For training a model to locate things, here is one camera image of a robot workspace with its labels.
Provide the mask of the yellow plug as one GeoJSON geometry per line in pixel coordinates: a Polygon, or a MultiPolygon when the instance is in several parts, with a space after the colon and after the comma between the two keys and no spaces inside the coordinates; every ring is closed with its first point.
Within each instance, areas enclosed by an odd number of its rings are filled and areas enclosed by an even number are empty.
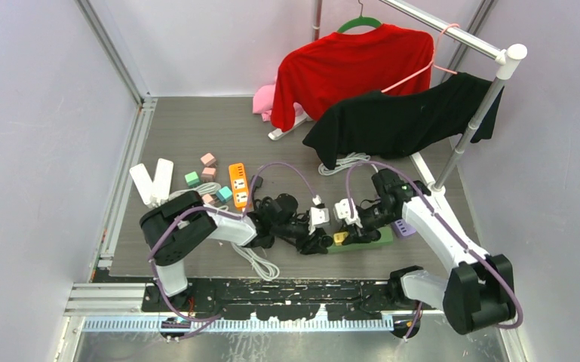
{"type": "Polygon", "coordinates": [[[348,232],[337,232],[333,235],[333,245],[340,247],[344,244],[345,239],[348,237],[348,232]]]}

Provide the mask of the red t-shirt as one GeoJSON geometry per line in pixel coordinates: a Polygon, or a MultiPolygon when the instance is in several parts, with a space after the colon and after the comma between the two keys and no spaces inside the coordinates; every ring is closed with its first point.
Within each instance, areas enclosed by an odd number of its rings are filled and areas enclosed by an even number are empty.
{"type": "Polygon", "coordinates": [[[290,130],[296,104],[317,121],[339,101],[370,91],[396,96],[425,91],[433,53],[433,37],[419,30],[382,24],[362,34],[333,32],[281,61],[271,123],[290,130]]]}

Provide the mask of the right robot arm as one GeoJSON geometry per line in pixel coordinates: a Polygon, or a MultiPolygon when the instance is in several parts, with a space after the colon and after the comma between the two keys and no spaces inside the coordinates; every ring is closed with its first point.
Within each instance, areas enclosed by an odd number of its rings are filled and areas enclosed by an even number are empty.
{"type": "Polygon", "coordinates": [[[395,308],[413,303],[442,311],[455,332],[465,335],[486,327],[513,329],[523,321],[514,293],[511,261],[492,255],[450,225],[431,192],[393,167],[372,176],[378,197],[370,207],[356,205],[347,194],[334,207],[336,218],[350,228],[347,244],[364,242],[367,234],[402,219],[411,225],[446,269],[440,278],[414,265],[393,271],[387,284],[395,308]]]}

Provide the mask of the pink cloth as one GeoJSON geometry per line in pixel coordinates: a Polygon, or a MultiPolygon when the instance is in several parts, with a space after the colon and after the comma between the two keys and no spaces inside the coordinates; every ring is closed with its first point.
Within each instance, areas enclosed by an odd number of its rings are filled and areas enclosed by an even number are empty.
{"type": "Polygon", "coordinates": [[[275,79],[271,84],[259,88],[252,99],[252,113],[261,115],[262,120],[270,122],[272,120],[272,107],[276,89],[275,79]]]}

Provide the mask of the metal clothes rack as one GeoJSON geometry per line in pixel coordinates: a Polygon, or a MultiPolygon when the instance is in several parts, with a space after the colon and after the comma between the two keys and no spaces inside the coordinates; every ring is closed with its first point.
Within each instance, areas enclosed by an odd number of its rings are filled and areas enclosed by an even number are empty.
{"type": "Polygon", "coordinates": [[[338,31],[290,52],[278,68],[268,118],[281,133],[297,126],[297,111],[315,121],[304,144],[333,170],[340,155],[360,152],[405,158],[432,143],[458,136],[433,190],[442,188],[468,144],[493,136],[505,82],[527,49],[496,49],[403,2],[394,6],[491,56],[499,65],[492,81],[449,71],[431,86],[437,42],[427,32],[360,17],[338,31]]]}

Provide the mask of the pink plug purple strip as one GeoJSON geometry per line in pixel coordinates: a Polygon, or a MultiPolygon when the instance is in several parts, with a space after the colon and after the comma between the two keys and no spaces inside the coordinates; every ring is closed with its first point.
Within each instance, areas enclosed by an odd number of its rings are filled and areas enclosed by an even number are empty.
{"type": "Polygon", "coordinates": [[[217,159],[210,152],[208,152],[205,155],[201,156],[200,161],[204,165],[204,167],[215,168],[217,166],[217,159]]]}

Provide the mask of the large white power strip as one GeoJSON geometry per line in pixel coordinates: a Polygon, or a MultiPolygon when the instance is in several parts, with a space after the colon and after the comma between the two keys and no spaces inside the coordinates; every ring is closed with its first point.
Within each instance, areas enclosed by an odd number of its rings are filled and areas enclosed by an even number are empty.
{"type": "Polygon", "coordinates": [[[173,162],[159,158],[156,164],[151,190],[152,203],[156,207],[169,200],[172,176],[173,162]]]}

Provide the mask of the purple power strip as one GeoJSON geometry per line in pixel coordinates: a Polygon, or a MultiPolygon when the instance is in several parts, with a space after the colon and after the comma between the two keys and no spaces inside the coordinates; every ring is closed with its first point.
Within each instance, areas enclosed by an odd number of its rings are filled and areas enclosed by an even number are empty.
{"type": "Polygon", "coordinates": [[[392,231],[397,238],[408,238],[416,233],[416,229],[404,219],[398,219],[391,224],[392,231]]]}

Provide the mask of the green hanger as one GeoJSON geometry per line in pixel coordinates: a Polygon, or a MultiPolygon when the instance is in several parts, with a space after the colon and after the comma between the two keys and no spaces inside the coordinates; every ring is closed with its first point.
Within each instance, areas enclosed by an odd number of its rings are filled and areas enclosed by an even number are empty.
{"type": "Polygon", "coordinates": [[[338,33],[345,33],[351,29],[358,28],[360,26],[368,26],[373,29],[379,28],[382,23],[373,17],[364,16],[364,3],[361,0],[357,0],[360,6],[359,16],[343,23],[338,29],[338,33]]]}

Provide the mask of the pink hanger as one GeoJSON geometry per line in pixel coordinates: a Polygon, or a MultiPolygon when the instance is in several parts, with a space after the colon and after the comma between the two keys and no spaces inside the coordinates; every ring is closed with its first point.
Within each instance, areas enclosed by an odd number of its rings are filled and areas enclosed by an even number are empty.
{"type": "Polygon", "coordinates": [[[396,83],[394,83],[394,84],[392,84],[392,85],[390,85],[390,86],[382,89],[381,92],[384,93],[384,94],[386,94],[388,91],[390,91],[390,90],[392,90],[392,89],[394,89],[396,87],[399,87],[402,84],[405,84],[408,81],[412,80],[413,78],[421,75],[422,73],[424,73],[424,72],[426,72],[428,70],[432,70],[432,69],[439,69],[442,72],[449,73],[451,75],[456,75],[457,74],[457,71],[454,71],[454,70],[451,70],[451,69],[447,69],[447,68],[443,68],[442,66],[439,66],[439,65],[437,65],[435,63],[435,60],[436,60],[436,48],[437,48],[437,46],[440,43],[441,36],[442,35],[445,35],[448,32],[448,30],[449,29],[452,29],[452,28],[458,28],[458,29],[460,29],[461,26],[458,23],[450,23],[449,25],[447,25],[444,29],[442,29],[440,31],[440,33],[437,36],[436,41],[434,43],[434,48],[433,48],[433,51],[432,51],[431,60],[428,63],[428,65],[426,65],[423,68],[421,68],[420,70],[412,73],[411,75],[408,75],[407,77],[401,79],[400,81],[398,81],[398,82],[396,82],[396,83]]]}

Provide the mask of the green power strip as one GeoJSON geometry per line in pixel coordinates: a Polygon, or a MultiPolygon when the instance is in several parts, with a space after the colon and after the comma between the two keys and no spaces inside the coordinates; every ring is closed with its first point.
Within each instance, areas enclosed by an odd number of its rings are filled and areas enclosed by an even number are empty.
{"type": "Polygon", "coordinates": [[[343,253],[350,251],[385,247],[394,243],[393,231],[382,227],[362,234],[355,226],[342,227],[333,234],[333,243],[327,248],[328,253],[343,253]]]}

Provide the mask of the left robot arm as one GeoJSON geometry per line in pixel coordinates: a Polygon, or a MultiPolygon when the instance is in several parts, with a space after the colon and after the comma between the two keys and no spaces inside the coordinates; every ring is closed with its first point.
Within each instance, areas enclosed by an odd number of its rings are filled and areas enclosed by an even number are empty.
{"type": "Polygon", "coordinates": [[[160,300],[171,311],[181,311],[190,300],[184,259],[203,241],[230,243],[261,279],[273,281],[280,269],[254,250],[269,249],[280,239],[302,255],[326,254],[334,244],[323,228],[328,222],[322,203],[300,213],[289,194],[256,199],[251,211],[233,213],[205,204],[197,192],[186,192],[146,213],[140,228],[150,247],[148,262],[160,300]]]}

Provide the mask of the orange power strip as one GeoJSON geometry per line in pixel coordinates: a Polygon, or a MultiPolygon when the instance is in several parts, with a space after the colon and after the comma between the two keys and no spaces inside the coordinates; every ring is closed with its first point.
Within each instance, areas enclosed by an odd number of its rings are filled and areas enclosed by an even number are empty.
{"type": "Polygon", "coordinates": [[[244,164],[230,164],[229,178],[234,205],[238,210],[243,211],[247,206],[247,200],[249,197],[249,188],[244,164]]]}

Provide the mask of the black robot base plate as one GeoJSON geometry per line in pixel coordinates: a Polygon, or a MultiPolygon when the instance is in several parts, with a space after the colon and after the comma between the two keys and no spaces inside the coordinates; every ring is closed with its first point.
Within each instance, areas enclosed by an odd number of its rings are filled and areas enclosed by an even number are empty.
{"type": "Polygon", "coordinates": [[[191,312],[196,318],[220,315],[225,320],[311,320],[318,310],[329,321],[365,321],[382,314],[416,309],[412,300],[398,299],[387,279],[190,278],[186,290],[164,298],[158,287],[145,288],[144,312],[191,312]]]}

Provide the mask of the small white power strip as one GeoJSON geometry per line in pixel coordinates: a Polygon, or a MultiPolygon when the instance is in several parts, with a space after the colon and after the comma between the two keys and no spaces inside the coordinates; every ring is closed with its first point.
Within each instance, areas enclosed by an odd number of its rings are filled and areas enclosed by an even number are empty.
{"type": "Polygon", "coordinates": [[[130,177],[135,185],[141,201],[148,208],[153,208],[155,202],[152,198],[153,181],[143,163],[132,166],[129,169],[130,177]]]}

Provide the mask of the black t-shirt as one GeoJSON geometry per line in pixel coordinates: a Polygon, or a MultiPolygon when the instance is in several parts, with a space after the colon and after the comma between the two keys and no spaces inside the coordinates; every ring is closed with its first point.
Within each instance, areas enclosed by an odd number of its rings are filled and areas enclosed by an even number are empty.
{"type": "Polygon", "coordinates": [[[302,143],[330,170],[340,155],[352,152],[404,158],[464,133],[491,84],[460,72],[417,94],[371,91],[331,106],[302,143]]]}

